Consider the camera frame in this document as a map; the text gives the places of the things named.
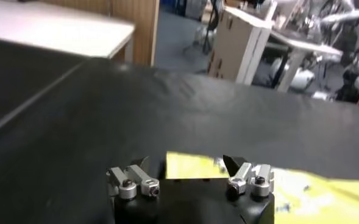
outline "white table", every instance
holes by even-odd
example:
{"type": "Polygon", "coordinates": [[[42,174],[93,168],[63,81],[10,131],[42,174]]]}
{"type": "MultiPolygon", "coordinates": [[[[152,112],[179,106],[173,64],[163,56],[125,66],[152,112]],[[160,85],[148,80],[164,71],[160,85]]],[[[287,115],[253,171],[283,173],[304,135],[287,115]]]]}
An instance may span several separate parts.
{"type": "Polygon", "coordinates": [[[342,57],[343,53],[333,47],[327,45],[320,45],[309,43],[306,41],[299,41],[287,37],[278,31],[272,30],[271,35],[278,39],[279,41],[283,42],[284,44],[288,45],[289,47],[293,48],[293,52],[290,55],[291,61],[289,65],[289,69],[286,71],[285,75],[282,77],[280,85],[278,86],[277,90],[280,92],[287,92],[289,86],[296,75],[298,68],[300,67],[302,61],[305,58],[305,55],[308,52],[319,52],[327,55],[333,55],[334,57],[342,57]]]}
{"type": "Polygon", "coordinates": [[[112,58],[127,46],[135,26],[104,15],[42,2],[0,1],[0,40],[87,57],[112,58]]]}

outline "wooden wall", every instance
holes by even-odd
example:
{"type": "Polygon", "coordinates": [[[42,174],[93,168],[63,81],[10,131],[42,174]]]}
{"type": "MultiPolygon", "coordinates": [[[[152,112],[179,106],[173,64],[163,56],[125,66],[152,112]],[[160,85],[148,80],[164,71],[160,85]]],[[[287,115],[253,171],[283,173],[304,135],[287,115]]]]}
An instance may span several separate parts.
{"type": "Polygon", "coordinates": [[[112,0],[113,16],[136,24],[133,36],[133,60],[153,65],[159,0],[112,0]]]}
{"type": "Polygon", "coordinates": [[[43,2],[109,15],[136,24],[133,62],[152,66],[155,60],[159,0],[42,0],[43,2]]]}

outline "gray floor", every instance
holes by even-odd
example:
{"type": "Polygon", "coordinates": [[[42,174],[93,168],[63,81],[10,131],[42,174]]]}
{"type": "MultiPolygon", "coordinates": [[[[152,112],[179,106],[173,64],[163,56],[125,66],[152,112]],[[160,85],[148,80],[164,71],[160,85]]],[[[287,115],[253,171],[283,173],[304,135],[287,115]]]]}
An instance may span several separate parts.
{"type": "MultiPolygon", "coordinates": [[[[202,53],[202,47],[191,47],[197,28],[203,26],[199,21],[184,18],[160,9],[158,17],[157,44],[155,55],[155,66],[181,73],[196,73],[206,70],[209,55],[202,53]]],[[[341,69],[334,67],[326,76],[322,71],[315,68],[316,80],[305,91],[305,94],[312,94],[316,90],[335,92],[343,84],[341,69]]],[[[269,65],[261,62],[258,67],[254,83],[262,84],[269,82],[269,65]]]]}
{"type": "Polygon", "coordinates": [[[155,66],[170,71],[194,73],[206,69],[209,56],[202,53],[200,47],[191,47],[199,21],[184,18],[173,13],[160,10],[155,66]]]}

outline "desk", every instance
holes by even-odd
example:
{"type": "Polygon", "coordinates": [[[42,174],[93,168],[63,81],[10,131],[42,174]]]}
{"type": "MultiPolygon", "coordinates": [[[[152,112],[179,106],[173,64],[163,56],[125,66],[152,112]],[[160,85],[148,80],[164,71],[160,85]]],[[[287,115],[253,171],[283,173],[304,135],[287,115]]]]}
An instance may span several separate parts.
{"type": "MultiPolygon", "coordinates": [[[[112,58],[131,40],[134,30],[131,23],[94,13],[42,2],[0,1],[0,40],[13,43],[112,58]]],[[[131,54],[132,44],[128,48],[131,54]]]]}
{"type": "Polygon", "coordinates": [[[311,43],[304,38],[298,38],[294,37],[294,35],[290,35],[289,33],[283,33],[281,30],[272,30],[271,36],[293,49],[292,54],[290,55],[291,62],[289,69],[286,71],[280,82],[280,85],[277,88],[277,90],[280,92],[288,91],[290,83],[296,75],[297,69],[301,65],[302,60],[308,52],[319,52],[323,54],[334,55],[339,58],[342,57],[343,54],[341,51],[333,47],[311,43]]]}
{"type": "Polygon", "coordinates": [[[359,107],[92,59],[0,130],[0,223],[113,223],[105,169],[167,150],[359,179],[359,107]]]}

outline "yellow cloth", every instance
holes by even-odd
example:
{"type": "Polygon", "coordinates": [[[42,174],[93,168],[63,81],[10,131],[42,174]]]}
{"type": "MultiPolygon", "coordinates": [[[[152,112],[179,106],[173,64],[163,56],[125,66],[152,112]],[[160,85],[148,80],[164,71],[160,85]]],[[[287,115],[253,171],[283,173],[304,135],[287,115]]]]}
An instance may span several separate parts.
{"type": "MultiPolygon", "coordinates": [[[[168,152],[167,179],[226,178],[221,159],[168,152]]],[[[274,169],[275,223],[359,223],[359,181],[274,169]]]]}

